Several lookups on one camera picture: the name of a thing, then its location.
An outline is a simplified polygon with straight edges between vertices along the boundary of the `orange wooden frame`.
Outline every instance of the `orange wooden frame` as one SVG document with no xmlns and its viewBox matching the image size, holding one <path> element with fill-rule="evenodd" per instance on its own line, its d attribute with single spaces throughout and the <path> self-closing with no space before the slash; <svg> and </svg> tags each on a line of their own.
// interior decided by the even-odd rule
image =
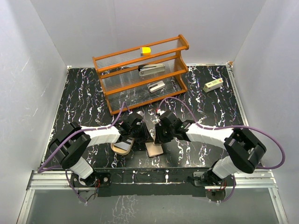
<svg viewBox="0 0 299 224">
<path fill-rule="evenodd" d="M 131 51 L 134 51 L 134 50 L 139 50 L 141 47 L 150 47 L 150 46 L 153 46 L 153 45 L 159 45 L 161 43 L 170 42 L 170 41 L 174 41 L 174 40 L 179 40 L 182 46 L 174 48 L 174 49 L 162 51 L 162 52 L 159 52 L 159 53 L 156 53 L 156 54 L 153 54 L 153 55 L 149 55 L 149 56 L 141 56 L 140 58 L 132 59 L 132 60 L 125 61 L 125 62 L 122 62 L 122 63 L 116 63 L 114 65 L 110 65 L 110 66 L 107 66 L 107 67 L 104 67 L 104 68 L 98 68 L 97 63 L 96 63 L 96 61 L 100 60 L 100 59 L 104 59 L 104 58 L 108 58 L 108 57 L 112 57 L 112 56 L 116 56 L 116 55 L 121 55 L 121 54 L 128 53 L 128 52 L 131 52 Z M 189 43 L 183 37 L 183 35 L 180 34 L 176 37 L 169 38 L 169 39 L 166 39 L 166 40 L 157 41 L 157 42 L 153 42 L 153 43 L 150 43 L 150 44 L 145 44 L 145 45 L 142 45 L 142 46 L 138 46 L 138 47 L 135 47 L 135 48 L 130 48 L 130 49 L 127 49 L 127 50 L 118 51 L 118 52 L 108 54 L 108 55 L 104 55 L 104 56 L 100 56 L 100 57 L 93 57 L 94 67 L 95 67 L 96 72 L 99 76 L 100 84 L 102 86 L 103 93 L 104 93 L 104 96 L 106 98 L 110 114 L 111 115 L 117 114 L 117 113 L 119 113 L 119 110 L 116 110 L 116 111 L 112 110 L 109 99 L 108 99 L 109 95 L 112 95 L 112 94 L 115 94 L 115 93 L 118 93 L 118 92 L 121 92 L 121 91 L 125 91 L 125 90 L 128 90 L 128 89 L 132 89 L 132 88 L 135 88 L 137 86 L 145 85 L 145 84 L 148 84 L 148 83 L 151 83 L 151 82 L 155 82 L 155 81 L 158 81 L 158 80 L 162 80 L 162 79 L 165 79 L 165 78 L 168 78 L 168 77 L 175 77 L 176 80 L 178 81 L 179 85 L 181 86 L 182 90 L 177 91 L 177 92 L 172 92 L 172 93 L 169 93 L 165 96 L 157 97 L 155 99 L 151 99 L 151 100 L 148 100 L 148 101 L 136 104 L 136 105 L 131 105 L 131 106 L 129 106 L 129 109 L 140 107 L 142 105 L 150 104 L 150 103 L 153 103 L 155 101 L 164 99 L 166 97 L 175 96 L 175 95 L 186 92 L 188 89 L 187 89 L 187 86 L 185 85 L 184 81 L 182 80 L 182 74 L 187 73 L 188 68 L 187 68 L 186 64 L 184 63 L 184 61 L 182 59 L 181 51 L 182 50 L 188 50 L 188 49 L 189 49 Z M 130 72 L 130 71 L 136 70 L 136 69 L 138 69 L 138 66 L 125 68 L 125 69 L 118 70 L 118 71 L 111 72 L 111 73 L 104 74 L 104 75 L 102 75 L 102 72 L 107 71 L 107 70 L 116 69 L 116 68 L 119 68 L 119 67 L 124 67 L 124 66 L 130 65 L 130 64 L 133 64 L 133 63 L 149 60 L 149 59 L 152 59 L 152 58 L 155 58 L 155 57 L 164 56 L 164 55 L 171 54 L 171 53 L 175 53 L 175 55 L 165 57 L 165 58 L 162 58 L 162 59 L 159 59 L 159 60 L 155 60 L 155 61 L 152 61 L 152 62 L 149 62 L 149 63 L 146 63 L 146 64 L 156 64 L 156 63 L 161 63 L 161 62 L 165 62 L 165 61 L 175 59 L 176 61 L 178 61 L 178 64 L 179 64 L 179 65 L 177 65 L 177 67 L 175 69 L 175 72 L 169 73 L 169 74 L 164 74 L 164 75 L 154 77 L 154 78 L 151 78 L 151 79 L 148 79 L 148 80 L 140 81 L 136 84 L 130 84 L 130 85 L 127 85 L 127 86 L 116 88 L 116 89 L 113 89 L 113 90 L 110 90 L 110 91 L 107 91 L 105 89 L 102 79 L 112 77 L 112 76 L 116 76 L 116 75 L 119 75 L 119 74 L 122 74 L 122 73 L 125 73 L 125 72 Z"/>
</svg>

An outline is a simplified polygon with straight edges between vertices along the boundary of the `metal grate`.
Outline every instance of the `metal grate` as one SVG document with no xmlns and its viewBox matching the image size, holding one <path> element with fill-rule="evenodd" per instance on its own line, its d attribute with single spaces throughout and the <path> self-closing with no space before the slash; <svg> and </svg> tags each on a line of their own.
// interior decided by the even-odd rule
<svg viewBox="0 0 299 224">
<path fill-rule="evenodd" d="M 122 73 L 120 75 L 104 78 L 104 79 L 102 79 L 104 88 L 106 91 L 111 91 L 111 90 L 115 90 L 115 89 L 130 85 L 130 84 L 136 84 L 136 83 L 142 82 L 144 80 L 149 80 L 151 78 L 155 78 L 158 76 L 170 74 L 175 71 L 185 69 L 185 68 L 182 68 L 182 66 L 180 65 L 178 58 L 171 59 L 171 60 L 168 60 L 168 61 L 162 62 L 162 63 L 165 66 L 165 71 L 158 72 L 158 73 L 155 73 L 152 75 L 140 77 L 138 70 L 133 70 L 133 71 Z"/>
<path fill-rule="evenodd" d="M 182 87 L 174 77 L 166 78 L 162 81 L 164 81 L 165 87 L 153 93 L 150 93 L 148 86 L 156 82 L 109 95 L 108 99 L 112 111 L 119 110 L 124 101 L 128 106 L 132 106 L 182 90 Z"/>
<path fill-rule="evenodd" d="M 165 42 L 165 43 L 161 43 L 161 44 L 157 44 L 157 45 L 153 45 L 150 46 L 151 48 L 151 54 L 156 54 L 156 53 L 160 53 L 160 52 L 164 52 L 167 50 L 171 50 L 171 49 L 175 49 L 175 48 L 179 48 L 182 47 L 183 45 L 181 44 L 181 41 L 179 39 L 173 40 L 173 41 L 169 41 L 169 42 Z M 104 68 L 104 67 L 108 67 L 114 64 L 118 64 L 118 63 L 122 63 L 125 61 L 130 61 L 133 59 L 137 59 L 140 58 L 140 50 L 133 50 L 127 53 L 123 53 L 123 54 L 119 54 L 119 55 L 115 55 L 115 56 L 111 56 L 111 57 L 107 57 L 107 58 L 103 58 L 103 59 L 99 59 L 96 60 L 96 64 L 98 66 L 98 69 Z"/>
</svg>

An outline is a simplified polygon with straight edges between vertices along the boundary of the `small box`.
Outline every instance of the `small box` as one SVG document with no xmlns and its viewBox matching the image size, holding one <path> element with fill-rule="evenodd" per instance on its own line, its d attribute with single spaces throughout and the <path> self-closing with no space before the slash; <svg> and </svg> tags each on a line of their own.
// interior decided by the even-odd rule
<svg viewBox="0 0 299 224">
<path fill-rule="evenodd" d="M 220 87 L 222 87 L 222 83 L 223 83 L 222 78 L 218 78 L 214 81 L 206 83 L 205 86 L 204 86 L 204 91 L 209 92 L 209 91 L 212 91 L 214 89 L 220 88 Z"/>
</svg>

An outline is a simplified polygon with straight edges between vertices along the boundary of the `yellow block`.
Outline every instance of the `yellow block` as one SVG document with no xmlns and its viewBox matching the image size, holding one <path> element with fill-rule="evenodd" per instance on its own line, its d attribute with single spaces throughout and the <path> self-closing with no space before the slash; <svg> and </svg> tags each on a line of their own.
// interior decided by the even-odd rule
<svg viewBox="0 0 299 224">
<path fill-rule="evenodd" d="M 150 55 L 151 49 L 149 47 L 142 47 L 140 48 L 141 56 L 148 56 Z"/>
</svg>

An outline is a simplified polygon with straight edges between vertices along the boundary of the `metal frame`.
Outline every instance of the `metal frame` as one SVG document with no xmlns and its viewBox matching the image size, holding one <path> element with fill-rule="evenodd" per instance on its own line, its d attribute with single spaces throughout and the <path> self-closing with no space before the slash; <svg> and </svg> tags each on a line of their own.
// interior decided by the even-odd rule
<svg viewBox="0 0 299 224">
<path fill-rule="evenodd" d="M 233 91 L 240 109 L 241 117 L 245 125 L 248 125 L 248 121 L 244 112 L 243 105 L 240 100 L 240 96 L 235 84 L 235 79 L 231 67 L 227 63 L 222 64 L 187 64 L 187 66 L 213 66 L 213 65 L 225 65 L 228 71 L 229 79 L 231 81 Z M 68 172 L 68 177 L 71 178 L 71 172 Z M 271 170 L 258 169 L 252 174 L 239 173 L 235 174 L 236 188 L 268 188 L 272 199 L 273 207 L 275 209 L 278 221 L 280 224 L 287 224 L 287 217 L 285 215 L 284 208 L 282 206 L 278 187 Z M 207 186 L 206 189 L 214 189 L 219 187 Z M 65 171 L 46 171 L 42 174 L 38 174 L 36 171 L 32 173 L 28 183 L 27 193 L 20 211 L 20 215 L 17 224 L 25 224 L 29 215 L 30 207 L 33 201 L 35 190 L 56 190 L 65 189 L 71 190 L 65 177 Z M 80 190 L 94 190 L 94 188 L 80 188 Z"/>
</svg>

